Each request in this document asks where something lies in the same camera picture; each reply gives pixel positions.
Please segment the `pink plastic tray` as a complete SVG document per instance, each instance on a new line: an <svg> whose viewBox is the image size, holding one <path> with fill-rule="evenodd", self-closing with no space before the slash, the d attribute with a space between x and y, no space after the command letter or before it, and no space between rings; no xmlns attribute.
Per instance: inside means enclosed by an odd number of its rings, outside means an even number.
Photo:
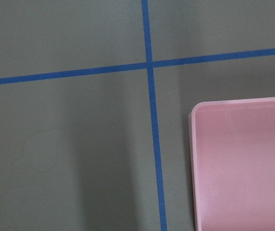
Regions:
<svg viewBox="0 0 275 231"><path fill-rule="evenodd" d="M199 103L188 128L196 230L275 231L275 97Z"/></svg>

